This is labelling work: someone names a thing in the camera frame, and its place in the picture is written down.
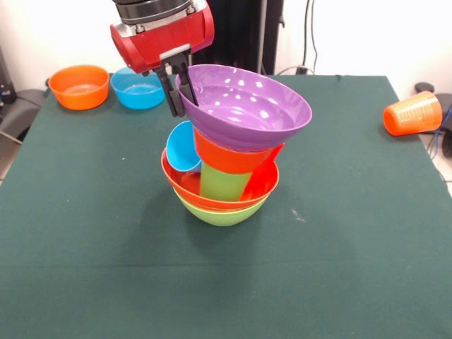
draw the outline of bowl rim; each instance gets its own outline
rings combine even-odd
[[[214,210],[204,210],[202,208],[199,208],[198,206],[193,205],[192,203],[189,203],[187,200],[185,200],[184,198],[182,198],[179,193],[177,193],[176,189],[173,187],[173,190],[175,192],[175,194],[177,195],[177,198],[179,198],[181,200],[182,203],[186,203],[188,206],[190,206],[191,208],[193,208],[194,210],[197,210],[199,212],[208,214],[208,215],[236,215],[236,214],[240,214],[240,213],[245,213],[253,208],[256,208],[258,205],[263,205],[266,200],[267,200],[267,196],[263,199],[261,199],[260,201],[258,201],[257,203],[254,203],[251,206],[239,209],[239,210],[231,210],[231,211],[225,211],[225,212],[215,212]]]
[[[119,75],[121,75],[121,74],[131,74],[131,75],[136,75],[136,76],[138,75],[137,73],[134,72],[133,69],[130,69],[129,67],[124,67],[124,68],[122,68],[122,69],[119,69],[119,70],[116,71],[115,73],[113,73],[112,77],[110,78],[110,85],[112,86],[112,88],[114,89],[114,91],[117,92],[117,93],[123,93],[123,94],[127,94],[127,95],[137,95],[137,96],[139,96],[139,95],[149,95],[149,94],[154,94],[154,93],[156,93],[156,92],[161,92],[161,91],[163,91],[162,83],[160,82],[160,79],[158,78],[157,74],[155,74],[154,72],[150,73],[150,74],[149,74],[149,77],[156,78],[157,80],[159,80],[160,86],[157,87],[156,89],[154,89],[154,90],[149,90],[149,91],[146,92],[146,93],[129,93],[129,92],[126,92],[125,90],[120,90],[120,89],[118,89],[117,86],[115,86],[115,85],[113,84],[113,81],[114,81],[114,79],[115,79],[117,76],[119,76]]]
[[[306,103],[306,105],[307,105],[307,107],[308,107],[308,112],[309,112],[309,115],[308,115],[308,117],[307,117],[307,120],[306,120],[303,124],[301,124],[301,125],[299,125],[299,126],[297,126],[297,127],[293,127],[293,128],[291,128],[291,129],[278,129],[278,130],[272,129],[272,130],[265,130],[265,131],[262,130],[262,129],[256,129],[256,128],[253,128],[253,127],[243,127],[243,126],[240,126],[240,125],[237,125],[237,124],[230,123],[229,121],[226,121],[226,120],[223,120],[223,119],[219,119],[218,117],[216,117],[216,116],[214,116],[214,115],[209,115],[209,114],[207,114],[207,115],[208,115],[209,117],[211,117],[212,119],[215,119],[215,120],[217,120],[217,121],[221,121],[221,122],[223,122],[223,123],[225,123],[225,124],[228,124],[228,125],[230,125],[230,126],[233,126],[233,127],[235,127],[235,128],[245,129],[245,130],[247,130],[247,131],[253,131],[253,132],[261,132],[261,133],[287,133],[287,132],[292,132],[292,131],[298,131],[298,130],[303,129],[304,127],[306,127],[306,126],[311,122],[311,120],[312,120],[312,108],[311,108],[311,105],[307,102],[307,100],[304,99],[304,97],[301,96],[298,92],[296,92],[295,90],[291,89],[289,86],[286,86],[286,85],[284,85],[283,83],[280,83],[279,81],[276,81],[276,80],[274,80],[274,79],[272,79],[272,78],[269,78],[269,77],[267,77],[267,76],[264,76],[264,75],[262,75],[262,74],[258,74],[258,73],[256,73],[256,72],[248,71],[248,70],[246,70],[246,69],[240,69],[240,68],[238,68],[238,67],[225,66],[225,65],[217,65],[217,64],[198,64],[198,65],[193,65],[193,66],[190,66],[190,67],[189,67],[189,70],[190,70],[190,69],[197,69],[197,68],[201,68],[201,67],[209,67],[209,68],[212,68],[212,69],[237,69],[237,71],[240,71],[240,72],[242,72],[242,73],[249,73],[249,74],[252,74],[253,76],[258,76],[258,77],[260,77],[260,78],[263,78],[263,79],[265,79],[265,81],[268,81],[268,82],[270,82],[270,83],[274,83],[274,84],[276,84],[276,85],[282,86],[282,87],[288,89],[290,92],[293,92],[294,94],[300,96],[301,99]],[[176,76],[176,87],[177,87],[177,89],[179,89],[179,84],[180,84],[180,79],[179,79],[179,74],[178,74],[178,75]],[[203,112],[203,110],[201,109],[200,106],[196,106],[194,103],[192,103],[190,100],[188,100],[188,99],[185,97],[185,95],[183,95],[180,91],[179,91],[179,93],[181,94],[181,98],[182,98],[182,100],[183,100],[184,102],[186,102],[186,103],[189,104],[190,106],[194,107],[195,109],[198,109],[199,111]]]
[[[235,208],[235,207],[233,207],[233,206],[235,206],[235,205],[237,205],[237,204],[240,204],[240,203],[247,204],[247,203],[253,202],[253,205],[255,205],[255,203],[258,203],[259,201],[262,201],[264,198],[268,198],[268,197],[275,191],[276,187],[278,187],[278,184],[279,184],[279,182],[280,182],[280,170],[279,170],[279,168],[278,168],[278,164],[277,164],[276,162],[273,162],[273,163],[275,164],[275,167],[276,167],[276,182],[275,182],[275,184],[273,185],[273,187],[271,188],[271,190],[270,190],[268,193],[266,193],[266,194],[264,194],[264,195],[262,195],[262,196],[260,196],[260,197],[258,197],[258,198],[254,198],[254,199],[250,199],[250,200],[245,200],[245,201],[219,201],[219,200],[213,200],[213,199],[209,199],[209,198],[204,198],[204,197],[199,196],[199,195],[197,195],[197,194],[195,194],[195,193],[193,193],[193,192],[190,192],[190,191],[186,190],[184,187],[180,186],[178,183],[176,183],[176,182],[173,180],[173,178],[171,178],[171,176],[165,171],[165,167],[163,166],[163,160],[164,160],[166,157],[167,157],[167,149],[165,148],[165,149],[163,150],[162,156],[161,156],[161,158],[160,158],[160,165],[161,165],[161,167],[162,167],[163,173],[165,174],[167,180],[169,180],[169,182],[170,182],[170,184],[171,184],[171,187],[172,187],[173,189],[175,189],[175,186],[177,186],[178,189],[182,190],[184,193],[186,193],[186,194],[188,194],[188,195],[190,195],[190,196],[196,196],[196,197],[202,198],[202,199],[204,199],[204,200],[206,200],[206,201],[210,201],[210,202],[214,202],[214,203],[221,203],[221,204],[224,204],[224,205],[226,205],[226,206],[231,206],[231,207],[229,207],[231,210],[236,210],[237,208]]]
[[[102,85],[99,85],[98,87],[96,87],[96,89],[94,89],[94,90],[89,90],[89,91],[86,91],[86,92],[83,92],[83,93],[75,93],[75,94],[73,94],[73,93],[68,94],[68,93],[66,93],[66,92],[62,92],[62,91],[60,91],[60,90],[57,90],[57,89],[52,85],[52,79],[53,79],[55,76],[58,76],[58,75],[60,75],[61,73],[65,72],[65,71],[68,71],[68,70],[70,70],[70,69],[77,69],[77,68],[80,68],[80,67],[90,67],[90,68],[92,68],[92,69],[97,69],[98,71],[101,71],[102,73],[104,73],[104,74],[107,75],[107,80],[106,80]],[[59,71],[55,72],[55,73],[50,77],[50,79],[49,79],[49,88],[50,88],[50,90],[51,90],[53,93],[58,94],[58,95],[67,95],[67,96],[71,96],[71,97],[82,97],[82,96],[89,95],[89,94],[92,94],[92,93],[94,93],[94,92],[97,92],[97,91],[100,90],[101,88],[105,87],[105,85],[108,85],[109,82],[110,82],[110,74],[107,72],[106,69],[103,69],[102,67],[96,66],[96,65],[83,64],[83,65],[73,65],[73,66],[65,67],[64,69],[60,69]]]

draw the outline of red bowl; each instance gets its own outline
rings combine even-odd
[[[265,162],[259,167],[259,171],[256,170],[256,175],[251,176],[250,183],[239,201],[218,201],[200,196],[200,174],[176,171],[168,163],[166,149],[162,153],[161,165],[167,180],[182,198],[199,208],[217,212],[241,210],[255,205],[275,190],[280,179],[276,163]]]

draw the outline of red cup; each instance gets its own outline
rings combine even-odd
[[[207,165],[228,174],[253,172],[272,153],[273,148],[259,152],[237,152],[216,145],[195,128],[195,146],[199,157]]]

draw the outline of green bowl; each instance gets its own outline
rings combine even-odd
[[[176,190],[174,190],[174,192],[176,193],[180,201],[184,204],[186,209],[191,212],[191,214],[213,226],[233,226],[238,224],[239,222],[245,221],[255,212],[257,212],[258,209],[261,208],[263,203],[265,203],[267,200],[267,198],[265,198],[262,201],[259,201],[257,204],[243,210],[235,210],[233,212],[214,212],[193,206],[189,202],[185,201],[184,198],[182,198],[176,192]]]

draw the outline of black cable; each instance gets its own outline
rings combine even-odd
[[[316,3],[316,0],[312,0],[312,7],[311,7],[311,39],[312,39],[312,46],[314,47],[314,52],[316,53],[316,58],[314,59],[314,67],[313,67],[314,73],[316,73],[317,59],[319,57],[319,53],[317,53],[316,41],[314,39],[314,4],[315,3]]]
[[[304,52],[303,52],[303,63],[302,65],[306,65],[306,55],[308,49],[308,14],[309,14],[309,4],[311,0],[306,1],[306,10],[304,11]]]

